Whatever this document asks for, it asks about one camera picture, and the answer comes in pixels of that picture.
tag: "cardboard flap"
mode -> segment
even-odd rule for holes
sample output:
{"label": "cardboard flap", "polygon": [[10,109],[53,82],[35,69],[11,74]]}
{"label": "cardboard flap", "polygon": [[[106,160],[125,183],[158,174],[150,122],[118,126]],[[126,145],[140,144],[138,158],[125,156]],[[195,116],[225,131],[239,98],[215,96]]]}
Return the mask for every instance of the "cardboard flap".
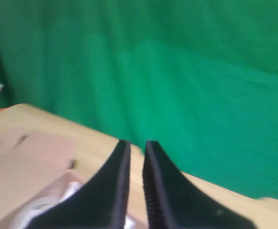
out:
{"label": "cardboard flap", "polygon": [[74,153],[66,137],[21,128],[0,137],[0,220],[61,177]]}
{"label": "cardboard flap", "polygon": [[34,131],[14,149],[26,156],[66,169],[74,154],[74,142],[66,137]]}
{"label": "cardboard flap", "polygon": [[3,134],[0,137],[0,155],[7,153],[10,148],[16,145],[25,134],[25,130],[20,127]]}
{"label": "cardboard flap", "polygon": [[63,174],[61,169],[11,152],[0,156],[0,220]]}

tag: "white cloth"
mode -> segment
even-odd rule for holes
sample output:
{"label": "white cloth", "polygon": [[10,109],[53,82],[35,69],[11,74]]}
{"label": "white cloth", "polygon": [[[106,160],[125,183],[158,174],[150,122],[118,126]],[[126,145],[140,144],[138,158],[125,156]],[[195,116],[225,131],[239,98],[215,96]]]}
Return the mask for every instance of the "white cloth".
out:
{"label": "white cloth", "polygon": [[[26,205],[16,216],[15,220],[11,224],[10,229],[25,229],[34,217],[65,201],[74,193],[76,193],[81,188],[81,186],[82,185],[79,182],[70,182],[61,199],[44,197],[32,201],[31,203]],[[126,216],[124,229],[134,228],[135,222],[128,216]]]}

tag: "green screen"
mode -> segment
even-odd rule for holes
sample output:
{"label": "green screen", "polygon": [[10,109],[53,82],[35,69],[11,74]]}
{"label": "green screen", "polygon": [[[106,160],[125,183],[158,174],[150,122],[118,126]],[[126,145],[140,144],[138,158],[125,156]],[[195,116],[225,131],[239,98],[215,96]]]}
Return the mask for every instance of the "green screen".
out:
{"label": "green screen", "polygon": [[0,107],[30,103],[278,198],[278,0],[0,0]]}

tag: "wooden table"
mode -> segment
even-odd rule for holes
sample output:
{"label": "wooden table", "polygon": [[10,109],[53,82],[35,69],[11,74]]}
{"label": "wooden table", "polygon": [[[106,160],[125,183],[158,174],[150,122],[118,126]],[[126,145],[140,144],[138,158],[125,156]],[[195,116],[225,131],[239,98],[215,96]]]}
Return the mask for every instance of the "wooden table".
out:
{"label": "wooden table", "polygon": [[[73,123],[26,104],[19,104],[0,112],[0,135],[14,127],[38,129],[47,133],[73,138],[78,143],[75,158],[77,169],[91,178],[111,154],[118,139]],[[143,154],[132,146],[131,184],[128,212],[146,223],[146,209],[142,189]],[[189,174],[185,176],[201,190],[230,209],[252,219],[260,229],[278,229],[278,200],[250,199]]]}

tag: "green fabric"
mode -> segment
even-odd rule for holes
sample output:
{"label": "green fabric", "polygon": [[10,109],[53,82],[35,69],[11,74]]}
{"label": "green fabric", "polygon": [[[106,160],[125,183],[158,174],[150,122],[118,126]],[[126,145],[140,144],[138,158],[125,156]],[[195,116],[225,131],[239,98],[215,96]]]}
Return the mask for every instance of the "green fabric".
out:
{"label": "green fabric", "polygon": [[0,0],[0,107],[30,103],[278,198],[278,0]]}

